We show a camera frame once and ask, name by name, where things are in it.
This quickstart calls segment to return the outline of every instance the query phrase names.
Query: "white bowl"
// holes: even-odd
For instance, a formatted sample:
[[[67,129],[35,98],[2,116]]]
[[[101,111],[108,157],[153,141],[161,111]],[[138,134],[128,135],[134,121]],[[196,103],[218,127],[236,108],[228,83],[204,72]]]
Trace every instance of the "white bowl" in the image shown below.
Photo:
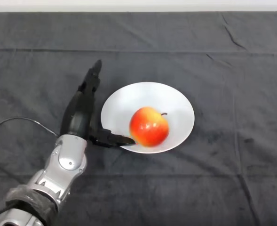
[[[161,83],[139,82],[114,92],[105,102],[101,122],[114,134],[130,137],[129,123],[140,108],[150,106],[164,115],[170,132],[165,141],[155,147],[122,146],[132,152],[160,153],[181,144],[191,133],[195,114],[189,100],[178,90]]]

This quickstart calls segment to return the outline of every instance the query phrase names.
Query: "white wall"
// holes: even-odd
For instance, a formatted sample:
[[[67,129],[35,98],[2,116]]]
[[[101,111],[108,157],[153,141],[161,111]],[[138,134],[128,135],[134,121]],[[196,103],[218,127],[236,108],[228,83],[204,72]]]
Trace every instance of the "white wall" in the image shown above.
[[[0,0],[9,11],[277,11],[277,0]]]

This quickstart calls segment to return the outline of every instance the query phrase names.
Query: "dark gray cloth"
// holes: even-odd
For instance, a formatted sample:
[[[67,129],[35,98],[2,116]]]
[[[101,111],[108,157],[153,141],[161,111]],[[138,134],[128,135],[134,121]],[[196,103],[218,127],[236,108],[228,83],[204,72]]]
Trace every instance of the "dark gray cloth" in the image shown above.
[[[99,58],[96,115],[117,89],[155,81],[191,101],[195,126],[166,153],[89,145],[58,225],[277,225],[277,12],[2,13],[0,120],[59,131]],[[54,142],[9,122],[0,164],[29,179]],[[0,202],[16,185],[0,172]]]

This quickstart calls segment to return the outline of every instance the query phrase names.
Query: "robotic arm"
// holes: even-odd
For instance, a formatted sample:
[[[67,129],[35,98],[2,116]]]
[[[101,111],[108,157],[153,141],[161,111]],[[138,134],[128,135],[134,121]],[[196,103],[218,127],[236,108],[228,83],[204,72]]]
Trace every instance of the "robotic arm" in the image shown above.
[[[70,194],[73,181],[86,168],[87,140],[104,147],[135,144],[134,140],[112,134],[110,130],[90,128],[101,67],[99,60],[89,69],[68,104],[60,137],[45,168],[38,171],[28,184],[8,192],[8,210],[0,215],[0,226],[51,226]]]

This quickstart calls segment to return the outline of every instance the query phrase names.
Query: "apple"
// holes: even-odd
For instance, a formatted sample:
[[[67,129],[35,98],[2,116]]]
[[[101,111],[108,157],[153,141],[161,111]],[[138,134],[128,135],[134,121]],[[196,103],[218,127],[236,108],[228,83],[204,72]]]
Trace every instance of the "apple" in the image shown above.
[[[129,126],[135,142],[147,147],[162,143],[169,133],[168,122],[162,116],[164,114],[151,107],[143,107],[135,112]]]

